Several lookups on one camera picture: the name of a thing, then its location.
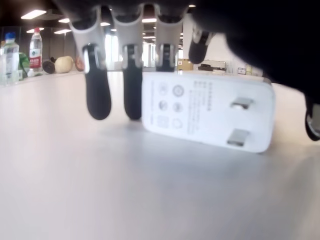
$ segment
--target robotic finger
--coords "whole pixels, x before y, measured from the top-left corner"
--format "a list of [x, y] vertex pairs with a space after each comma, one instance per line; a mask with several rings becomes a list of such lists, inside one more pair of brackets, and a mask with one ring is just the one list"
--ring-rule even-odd
[[132, 120], [141, 118], [143, 4], [112, 5], [112, 18], [123, 57], [124, 109]]
[[156, 71], [174, 72], [176, 66], [176, 54], [180, 41], [180, 33], [183, 27], [184, 15], [188, 9], [185, 2], [176, 5], [155, 4], [157, 53]]
[[55, 0], [66, 16], [82, 59], [86, 81], [86, 103], [91, 116], [105, 119], [111, 111], [101, 8], [96, 1]]

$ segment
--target ceiling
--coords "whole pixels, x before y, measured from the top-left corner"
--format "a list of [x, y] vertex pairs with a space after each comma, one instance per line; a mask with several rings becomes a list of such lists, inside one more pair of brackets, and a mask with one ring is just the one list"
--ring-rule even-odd
[[[21, 19], [21, 16], [31, 12], [32, 10], [45, 10], [46, 14], [36, 17], [34, 19]], [[102, 22], [110, 23], [108, 26], [104, 26], [106, 33], [115, 34], [110, 31], [114, 28], [111, 12], [107, 7], [101, 8]], [[144, 18], [154, 18], [154, 8], [152, 5], [147, 4], [144, 7]], [[9, 0], [1, 3], [0, 8], [0, 27], [16, 26], [16, 27], [28, 27], [30, 29], [35, 27], [43, 28], [59, 28], [68, 29], [67, 23], [58, 22], [58, 20], [65, 18], [61, 11], [51, 0]], [[155, 35], [155, 23], [144, 23], [144, 36]], [[148, 43], [153, 43], [151, 39], [146, 39]]]

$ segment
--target black fingertip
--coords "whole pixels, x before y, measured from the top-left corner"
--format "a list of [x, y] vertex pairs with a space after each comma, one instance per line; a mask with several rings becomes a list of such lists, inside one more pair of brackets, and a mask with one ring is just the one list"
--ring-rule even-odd
[[107, 70], [96, 69], [85, 75], [86, 104], [89, 113], [96, 120], [103, 120], [111, 111], [111, 96]]
[[139, 120], [142, 114], [142, 68], [135, 63], [123, 69], [124, 109], [131, 120]]
[[202, 43], [191, 41], [189, 49], [189, 60], [193, 64], [200, 64], [205, 60], [208, 46]]

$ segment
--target water bottle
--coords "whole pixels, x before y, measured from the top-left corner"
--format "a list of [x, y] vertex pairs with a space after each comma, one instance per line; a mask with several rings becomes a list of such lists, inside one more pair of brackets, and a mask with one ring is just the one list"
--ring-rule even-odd
[[40, 29], [36, 27], [30, 42], [30, 69], [33, 70], [34, 75], [42, 74], [42, 38]]
[[16, 34], [5, 34], [5, 44], [0, 56], [0, 85], [10, 85], [19, 81], [19, 45], [15, 43]]

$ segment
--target white table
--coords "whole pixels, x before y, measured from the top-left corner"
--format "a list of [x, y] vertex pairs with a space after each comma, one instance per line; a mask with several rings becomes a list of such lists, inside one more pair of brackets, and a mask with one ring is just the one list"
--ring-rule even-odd
[[305, 102], [277, 95], [263, 154], [144, 130], [109, 73], [112, 112], [88, 113], [82, 74], [0, 88], [1, 240], [318, 240], [320, 145]]

